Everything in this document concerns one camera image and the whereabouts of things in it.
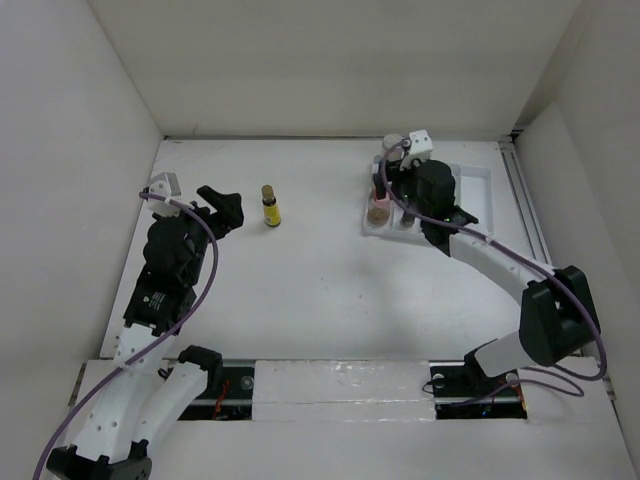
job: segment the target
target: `screw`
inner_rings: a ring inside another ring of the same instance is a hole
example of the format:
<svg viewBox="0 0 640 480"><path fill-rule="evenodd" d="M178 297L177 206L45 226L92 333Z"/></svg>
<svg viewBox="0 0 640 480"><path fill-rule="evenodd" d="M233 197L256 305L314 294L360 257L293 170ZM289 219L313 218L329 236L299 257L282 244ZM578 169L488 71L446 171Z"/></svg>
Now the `screw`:
<svg viewBox="0 0 640 480"><path fill-rule="evenodd" d="M518 374L513 373L513 372L509 372L504 376L504 379L507 382L516 382L518 380L520 380L520 378L518 377Z"/></svg>
<svg viewBox="0 0 640 480"><path fill-rule="evenodd" d="M434 388L442 388L444 387L444 375L441 373L436 373L433 377L431 377L431 385Z"/></svg>
<svg viewBox="0 0 640 480"><path fill-rule="evenodd" d="M240 388L243 390L251 390L253 388L253 377L247 375L240 379Z"/></svg>

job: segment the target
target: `label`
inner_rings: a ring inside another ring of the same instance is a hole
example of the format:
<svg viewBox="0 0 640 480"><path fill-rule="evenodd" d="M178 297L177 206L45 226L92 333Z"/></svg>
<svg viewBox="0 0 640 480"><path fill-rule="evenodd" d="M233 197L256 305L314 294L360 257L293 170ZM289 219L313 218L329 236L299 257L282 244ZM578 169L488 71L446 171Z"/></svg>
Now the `label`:
<svg viewBox="0 0 640 480"><path fill-rule="evenodd" d="M270 207L263 205L263 207L264 207L265 223L270 227L275 227L277 225L280 225L281 219L280 219L280 211L278 210L278 204L271 205Z"/></svg>

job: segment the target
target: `small bottle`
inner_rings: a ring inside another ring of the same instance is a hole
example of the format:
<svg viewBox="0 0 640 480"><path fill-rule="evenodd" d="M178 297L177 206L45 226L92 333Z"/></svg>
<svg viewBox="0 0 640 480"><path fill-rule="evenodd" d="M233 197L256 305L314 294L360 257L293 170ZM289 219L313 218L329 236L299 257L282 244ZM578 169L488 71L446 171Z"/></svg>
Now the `small bottle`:
<svg viewBox="0 0 640 480"><path fill-rule="evenodd" d="M402 218L400 219L400 225L402 225L404 228L411 228L413 227L413 224L415 223L415 221L416 221L416 217L414 217L408 212L404 212L402 214Z"/></svg>
<svg viewBox="0 0 640 480"><path fill-rule="evenodd" d="M280 218L280 210L276 203L276 197L273 194L273 187L265 185L262 187L262 205L264 208L264 223L270 227L277 227L282 221Z"/></svg>
<svg viewBox="0 0 640 480"><path fill-rule="evenodd" d="M374 227L383 227L391 217L391 199L382 186L379 175L373 176L373 188L367 209L367 221Z"/></svg>

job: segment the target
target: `bottle cap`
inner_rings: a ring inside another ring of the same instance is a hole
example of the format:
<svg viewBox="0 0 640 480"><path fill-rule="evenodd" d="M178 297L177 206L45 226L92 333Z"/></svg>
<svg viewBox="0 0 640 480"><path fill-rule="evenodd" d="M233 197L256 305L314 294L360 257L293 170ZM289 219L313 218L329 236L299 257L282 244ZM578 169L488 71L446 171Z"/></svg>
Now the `bottle cap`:
<svg viewBox="0 0 640 480"><path fill-rule="evenodd" d="M273 187L271 185L265 185L262 187L262 198L265 200L273 200L275 195L273 194Z"/></svg>

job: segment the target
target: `yellow bottle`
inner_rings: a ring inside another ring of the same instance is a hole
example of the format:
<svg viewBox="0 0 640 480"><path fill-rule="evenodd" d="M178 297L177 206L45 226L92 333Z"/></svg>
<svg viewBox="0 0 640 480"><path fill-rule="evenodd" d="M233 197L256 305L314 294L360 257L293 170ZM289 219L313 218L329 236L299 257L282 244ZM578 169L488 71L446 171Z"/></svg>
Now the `yellow bottle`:
<svg viewBox="0 0 640 480"><path fill-rule="evenodd" d="M273 194L273 187L271 185L262 187L262 205L264 208L264 223L270 227L280 225L282 221L280 218L280 210L278 209L276 197Z"/></svg>

